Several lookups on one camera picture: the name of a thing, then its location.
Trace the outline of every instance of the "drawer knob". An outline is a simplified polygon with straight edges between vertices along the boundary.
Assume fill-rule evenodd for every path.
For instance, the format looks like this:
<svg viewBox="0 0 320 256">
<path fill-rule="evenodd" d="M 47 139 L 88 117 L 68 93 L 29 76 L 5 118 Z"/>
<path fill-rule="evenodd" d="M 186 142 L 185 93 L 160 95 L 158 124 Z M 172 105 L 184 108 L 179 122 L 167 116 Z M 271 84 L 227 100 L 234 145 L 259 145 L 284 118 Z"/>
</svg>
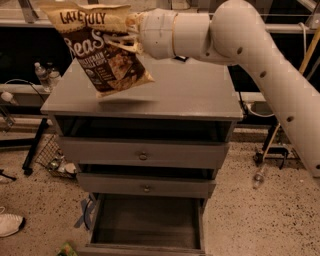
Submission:
<svg viewBox="0 0 320 256">
<path fill-rule="evenodd" d="M 146 192 L 146 193 L 149 193 L 150 190 L 151 190 L 151 188 L 148 185 L 145 185 L 144 188 L 143 188 L 143 191 Z"/>
<path fill-rule="evenodd" d="M 141 161 L 145 161 L 145 160 L 148 159 L 148 156 L 146 155 L 146 153 L 141 153 L 140 156 L 139 156 L 139 159 L 140 159 Z"/>
</svg>

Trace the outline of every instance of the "snack bag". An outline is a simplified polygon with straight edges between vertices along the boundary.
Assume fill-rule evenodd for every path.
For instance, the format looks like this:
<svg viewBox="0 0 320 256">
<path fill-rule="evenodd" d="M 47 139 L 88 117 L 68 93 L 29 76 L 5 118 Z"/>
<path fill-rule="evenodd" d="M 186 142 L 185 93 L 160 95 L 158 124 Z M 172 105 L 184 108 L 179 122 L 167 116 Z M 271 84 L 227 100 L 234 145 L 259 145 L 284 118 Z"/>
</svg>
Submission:
<svg viewBox="0 0 320 256">
<path fill-rule="evenodd" d="M 153 81 L 137 59 L 139 47 L 120 44 L 131 39 L 126 18 L 129 5 L 89 5 L 73 2 L 39 2 L 40 9 L 103 97 Z"/>
</svg>

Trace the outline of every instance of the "cabinet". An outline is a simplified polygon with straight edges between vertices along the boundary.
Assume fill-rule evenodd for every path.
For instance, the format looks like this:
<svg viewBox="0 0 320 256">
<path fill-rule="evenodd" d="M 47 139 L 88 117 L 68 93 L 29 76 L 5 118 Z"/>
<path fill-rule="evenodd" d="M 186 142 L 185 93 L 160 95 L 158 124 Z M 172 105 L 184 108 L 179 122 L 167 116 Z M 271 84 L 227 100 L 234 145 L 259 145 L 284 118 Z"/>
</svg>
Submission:
<svg viewBox="0 0 320 256">
<path fill-rule="evenodd" d="M 97 99 L 75 60 L 42 107 L 97 199 L 80 255 L 205 255 L 202 214 L 242 112 L 226 67 L 141 62 L 154 83 Z"/>
</svg>

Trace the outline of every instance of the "wire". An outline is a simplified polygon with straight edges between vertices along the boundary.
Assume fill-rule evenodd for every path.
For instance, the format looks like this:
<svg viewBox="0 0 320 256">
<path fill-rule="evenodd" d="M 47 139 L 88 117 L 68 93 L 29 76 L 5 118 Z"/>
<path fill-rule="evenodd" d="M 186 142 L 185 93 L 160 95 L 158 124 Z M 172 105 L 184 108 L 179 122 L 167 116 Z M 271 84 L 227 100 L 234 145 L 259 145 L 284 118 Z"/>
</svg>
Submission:
<svg viewBox="0 0 320 256">
<path fill-rule="evenodd" d="M 245 106 L 245 104 L 244 104 L 244 102 L 243 102 L 241 92 L 238 91 L 238 93 L 239 93 L 241 108 L 242 108 L 242 110 L 244 111 L 244 113 L 245 113 L 246 115 L 248 115 L 248 109 L 246 108 L 246 106 Z"/>
<path fill-rule="evenodd" d="M 268 118 L 268 117 L 273 117 L 274 114 L 270 114 L 270 115 L 260 115 L 258 114 L 257 112 L 254 112 L 252 109 L 251 109 L 251 104 L 250 103 L 247 103 L 247 110 L 249 111 L 250 114 L 254 115 L 254 116 L 258 116 L 258 117 L 263 117 L 263 118 Z"/>
<path fill-rule="evenodd" d="M 320 65 L 320 57 L 318 57 L 316 63 L 313 65 L 309 75 L 307 76 L 307 80 L 309 81 L 311 79 L 311 77 L 313 76 L 314 72 L 317 70 L 317 68 Z"/>
<path fill-rule="evenodd" d="M 300 22 L 299 26 L 302 28 L 303 31 L 303 55 L 306 56 L 307 54 L 307 32 L 306 32 L 306 26 Z"/>
<path fill-rule="evenodd" d="M 85 208 L 84 208 L 84 210 L 83 210 L 83 222 L 84 222 L 84 225 L 86 226 L 86 229 L 87 229 L 87 230 L 90 230 L 90 227 L 89 227 L 89 225 L 88 225 L 88 223 L 87 223 L 86 215 L 87 215 L 87 210 L 88 210 L 89 204 L 90 204 L 91 202 L 92 202 L 92 199 L 91 199 L 91 197 L 89 196 L 89 200 L 88 200 L 88 202 L 86 203 L 86 206 L 85 206 Z"/>
<path fill-rule="evenodd" d="M 8 84 L 8 83 L 11 83 L 11 82 L 24 82 L 24 83 L 28 83 L 29 85 L 31 85 L 32 89 L 40 96 L 42 102 L 45 102 L 45 99 L 42 97 L 42 95 L 38 92 L 38 90 L 36 88 L 34 88 L 34 83 L 31 83 L 27 80 L 23 80 L 23 79 L 18 79 L 18 78 L 14 78 L 14 79 L 11 79 L 11 80 L 8 80 L 7 82 L 5 82 L 4 84 Z"/>
</svg>

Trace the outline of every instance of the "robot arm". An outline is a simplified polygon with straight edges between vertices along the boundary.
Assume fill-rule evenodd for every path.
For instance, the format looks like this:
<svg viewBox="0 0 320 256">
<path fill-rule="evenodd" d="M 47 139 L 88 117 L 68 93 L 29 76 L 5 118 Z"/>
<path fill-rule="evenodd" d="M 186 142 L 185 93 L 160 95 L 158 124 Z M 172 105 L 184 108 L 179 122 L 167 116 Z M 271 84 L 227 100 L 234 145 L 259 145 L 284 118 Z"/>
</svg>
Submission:
<svg viewBox="0 0 320 256">
<path fill-rule="evenodd" d="M 239 64 L 252 77 L 305 167 L 320 177 L 320 94 L 284 58 L 254 7 L 243 0 L 208 14 L 154 10 L 140 24 L 144 51 L 152 57 L 193 57 Z"/>
</svg>

